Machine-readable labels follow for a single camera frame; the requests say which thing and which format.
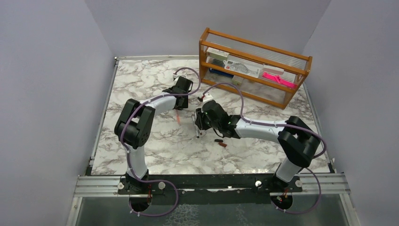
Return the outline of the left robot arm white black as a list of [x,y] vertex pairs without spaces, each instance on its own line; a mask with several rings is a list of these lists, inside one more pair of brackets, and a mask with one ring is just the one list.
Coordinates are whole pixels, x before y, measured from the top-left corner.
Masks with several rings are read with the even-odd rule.
[[129,99],[125,103],[114,133],[126,149],[127,178],[134,192],[143,193],[148,187],[144,145],[149,139],[154,117],[173,109],[187,108],[192,86],[191,80],[178,77],[172,87],[155,97],[144,101]]

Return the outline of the white board marker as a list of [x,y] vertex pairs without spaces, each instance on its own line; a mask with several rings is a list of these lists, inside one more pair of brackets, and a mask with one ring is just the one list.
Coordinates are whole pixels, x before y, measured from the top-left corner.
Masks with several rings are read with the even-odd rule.
[[202,132],[196,122],[195,122],[195,128],[196,128],[196,138],[200,138],[200,136],[202,135]]
[[195,114],[192,114],[192,115],[191,115],[191,118],[192,118],[192,123],[193,123],[194,127],[196,127],[196,124],[195,124],[195,121],[196,121]]

